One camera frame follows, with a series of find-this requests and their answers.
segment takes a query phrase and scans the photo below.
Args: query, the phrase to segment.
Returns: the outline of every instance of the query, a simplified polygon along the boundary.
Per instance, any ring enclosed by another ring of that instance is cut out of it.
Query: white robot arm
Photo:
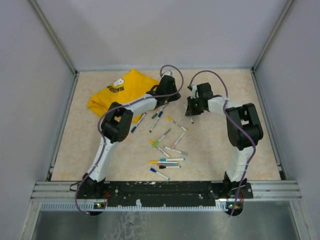
[[[136,99],[132,102],[124,103],[122,104],[123,106],[129,106],[121,107],[118,110],[112,111],[105,116],[103,122],[101,123],[101,130],[105,137],[106,143],[104,142],[104,138],[101,137],[99,149],[96,153],[91,167],[86,173],[90,173],[93,169],[90,176],[84,183],[88,186],[88,188],[91,188],[93,185],[96,185],[97,183],[103,182],[105,180],[110,159],[112,158],[119,143],[127,137],[132,119],[142,113],[158,108],[164,105],[166,102],[178,100],[181,97],[179,93],[170,97],[157,98],[157,96],[170,94],[172,95],[176,92],[177,88],[175,79],[172,77],[172,72],[166,71],[161,76],[160,83],[157,86],[156,90],[148,91],[144,96],[141,97],[144,100],[132,105],[131,103],[136,101]],[[114,102],[109,109],[118,106],[121,106],[121,104]]]
[[[204,112],[204,110],[225,116],[224,104],[226,98],[220,95],[214,95],[209,83],[199,85],[190,85],[191,96],[187,98],[188,106],[185,115],[194,116]],[[263,137],[263,130],[258,118],[255,106],[252,103],[239,104],[228,101],[225,106],[226,113],[249,134],[257,145]],[[242,120],[248,121],[248,124],[242,125]],[[249,157],[254,148],[249,140],[227,119],[228,138],[233,145],[233,155],[229,169],[225,173],[225,179],[228,182],[235,183],[236,186],[242,178],[246,169]]]

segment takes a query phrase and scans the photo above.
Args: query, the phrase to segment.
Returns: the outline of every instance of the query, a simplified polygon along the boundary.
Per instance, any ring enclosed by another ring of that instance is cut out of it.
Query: blue marker cap
[[[151,172],[154,172],[154,173],[156,173],[156,172],[157,172],[157,170],[155,170],[155,169],[154,169],[154,168],[152,168],[152,167],[150,167],[149,169],[150,169],[150,171],[151,171]]]
[[[132,129],[131,129],[131,133],[133,133],[135,130],[136,130],[136,126],[134,126]]]

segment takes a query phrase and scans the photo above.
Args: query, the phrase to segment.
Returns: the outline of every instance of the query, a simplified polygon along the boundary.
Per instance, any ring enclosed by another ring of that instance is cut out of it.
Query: marker
[[[170,130],[171,130],[171,128],[169,128],[169,130],[166,131],[166,132],[160,137],[160,139],[153,144],[153,146],[154,146],[154,147],[157,146],[157,145],[162,141],[162,139],[164,139],[165,136],[170,132]]]
[[[182,158],[160,158],[160,162],[172,162],[172,161],[184,161],[186,160],[184,157]]]
[[[156,174],[160,175],[161,177],[163,177],[163,178],[165,178],[167,180],[170,180],[170,177],[167,177],[167,176],[163,175],[162,173],[158,172],[154,168],[150,167],[149,169],[150,169],[151,172],[156,173]]]
[[[141,123],[142,119],[145,118],[145,116],[147,115],[147,113],[145,112],[139,119],[139,121],[136,123],[136,125],[131,129],[131,133],[133,134],[134,131],[136,130],[136,128],[139,126],[139,124]]]
[[[162,108],[159,109],[151,118],[154,119],[169,103],[165,104]]]
[[[177,146],[178,142],[182,139],[182,137],[185,135],[186,133],[182,133],[181,136],[175,141],[175,143],[172,145],[171,149],[175,149],[175,147]]]
[[[179,150],[176,150],[176,149],[171,149],[171,148],[170,148],[170,147],[168,147],[168,146],[165,146],[164,148],[165,148],[165,149],[167,149],[167,150],[170,150],[170,151],[176,152],[176,153],[178,153],[178,154],[182,154],[182,155],[185,155],[185,156],[187,156],[187,155],[188,155],[188,153],[186,153],[185,151],[179,151]]]
[[[183,103],[183,104],[184,104],[185,109],[188,109],[187,105],[185,103]],[[192,119],[192,117],[189,116],[189,118],[190,118],[191,123],[194,124],[194,120]]]
[[[167,162],[163,162],[163,163],[158,163],[158,166],[179,166],[179,164],[174,163],[174,164],[167,164]]]
[[[185,130],[186,132],[188,132],[188,130],[187,130],[185,127],[183,127],[180,123],[174,121],[171,117],[167,116],[166,119],[168,119],[170,122],[173,122],[173,123],[174,123],[175,125],[177,125],[179,128],[181,128],[181,129]]]
[[[181,166],[159,166],[159,169],[179,169]]]
[[[177,161],[149,161],[150,164],[177,164]]]
[[[152,140],[149,140],[149,143],[151,143],[152,145],[154,145],[155,143]],[[155,146],[160,152],[162,152],[167,158],[170,158],[169,154],[166,153],[161,147],[159,147],[158,145]]]
[[[149,130],[149,133],[151,133],[152,129],[154,129],[154,127],[156,126],[156,124],[157,124],[158,120],[160,119],[162,113],[163,113],[163,111],[161,111],[161,112],[159,113],[159,116],[156,118],[154,124],[152,125],[151,129]]]

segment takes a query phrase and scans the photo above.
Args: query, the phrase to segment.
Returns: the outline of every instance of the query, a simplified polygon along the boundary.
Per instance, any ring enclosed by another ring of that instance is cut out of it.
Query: yellow cloth
[[[143,75],[136,69],[132,69],[122,78],[114,81],[105,89],[94,94],[87,104],[87,107],[101,117],[108,111],[113,102],[119,104],[131,102],[142,97],[159,82],[153,78]],[[137,122],[141,115],[136,116],[132,121]]]

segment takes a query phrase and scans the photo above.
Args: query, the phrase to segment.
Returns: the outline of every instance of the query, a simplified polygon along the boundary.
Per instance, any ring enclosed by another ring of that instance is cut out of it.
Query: gray wall
[[[296,1],[258,70],[289,177],[320,238],[320,1]]]
[[[0,8],[0,238],[16,240],[73,76],[25,0]]]
[[[251,67],[286,2],[37,1],[78,70]]]

